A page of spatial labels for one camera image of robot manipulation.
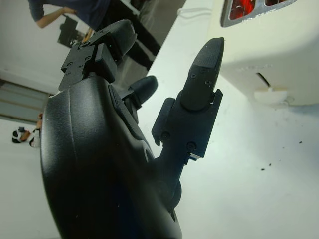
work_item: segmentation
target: white table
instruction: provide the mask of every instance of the white table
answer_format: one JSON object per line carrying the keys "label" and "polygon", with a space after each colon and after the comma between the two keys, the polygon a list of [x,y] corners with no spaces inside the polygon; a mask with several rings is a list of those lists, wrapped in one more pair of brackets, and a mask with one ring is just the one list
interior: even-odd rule
{"label": "white table", "polygon": [[[187,0],[184,8],[212,5]],[[139,119],[155,156],[151,129],[164,99],[182,89],[209,20],[178,17],[149,71],[159,87]],[[248,102],[222,77],[217,88],[224,97],[206,155],[181,177],[183,238],[319,238],[319,105],[275,110]]]}

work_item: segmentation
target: white cable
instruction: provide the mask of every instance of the white cable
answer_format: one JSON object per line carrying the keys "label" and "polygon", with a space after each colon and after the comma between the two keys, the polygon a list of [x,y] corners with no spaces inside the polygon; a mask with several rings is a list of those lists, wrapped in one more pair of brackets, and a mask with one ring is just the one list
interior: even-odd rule
{"label": "white cable", "polygon": [[[183,12],[185,12],[185,13],[202,12],[202,13],[186,17],[185,15],[182,15]],[[211,15],[211,9],[199,7],[199,8],[189,8],[189,9],[180,8],[177,10],[177,16],[180,16],[183,18],[193,18],[193,17],[197,17],[197,16],[202,16],[202,15]]]}

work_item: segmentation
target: person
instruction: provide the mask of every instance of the person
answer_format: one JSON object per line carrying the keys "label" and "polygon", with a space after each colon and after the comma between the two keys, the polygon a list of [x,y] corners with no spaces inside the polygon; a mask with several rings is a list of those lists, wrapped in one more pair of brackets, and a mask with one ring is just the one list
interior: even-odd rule
{"label": "person", "polygon": [[[128,19],[133,24],[139,42],[154,56],[157,56],[160,50],[160,45],[155,38],[120,0],[28,0],[28,2],[31,15],[40,28],[45,28],[65,13],[77,15],[95,31],[119,20]],[[44,15],[44,4],[61,6],[62,8]],[[145,66],[147,70],[153,63],[137,43],[132,46],[127,55],[140,65]]]}
{"label": "person", "polygon": [[38,121],[36,123],[34,131],[32,132],[33,134],[31,134],[29,130],[25,130],[24,127],[19,127],[17,130],[15,130],[12,133],[12,142],[13,143],[26,142],[30,136],[33,136],[33,138],[29,141],[29,145],[35,148],[40,147],[42,116],[43,116],[43,113],[39,113]]}

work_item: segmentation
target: floor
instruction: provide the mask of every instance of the floor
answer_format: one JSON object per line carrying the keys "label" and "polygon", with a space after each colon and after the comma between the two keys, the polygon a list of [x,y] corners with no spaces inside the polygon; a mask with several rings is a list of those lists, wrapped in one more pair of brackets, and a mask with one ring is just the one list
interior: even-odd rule
{"label": "floor", "polygon": [[[147,1],[139,16],[141,23],[162,45],[175,22],[176,12],[183,7],[185,0],[151,0]],[[141,47],[149,55],[151,60],[155,57],[143,46]],[[131,58],[126,57],[124,63],[119,67],[117,84],[127,87],[131,83],[146,76],[145,67],[137,64]]]}

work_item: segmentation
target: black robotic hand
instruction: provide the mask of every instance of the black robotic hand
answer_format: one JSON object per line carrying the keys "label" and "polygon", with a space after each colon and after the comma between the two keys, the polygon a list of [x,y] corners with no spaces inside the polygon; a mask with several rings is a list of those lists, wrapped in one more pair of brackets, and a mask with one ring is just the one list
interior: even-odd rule
{"label": "black robotic hand", "polygon": [[136,40],[128,20],[72,47],[59,93],[43,114],[44,186],[64,239],[180,239],[174,207],[189,158],[204,156],[222,93],[213,88],[223,38],[210,40],[176,100],[166,99],[152,130],[159,158],[138,127],[137,109],[155,77],[116,86],[117,65]]}

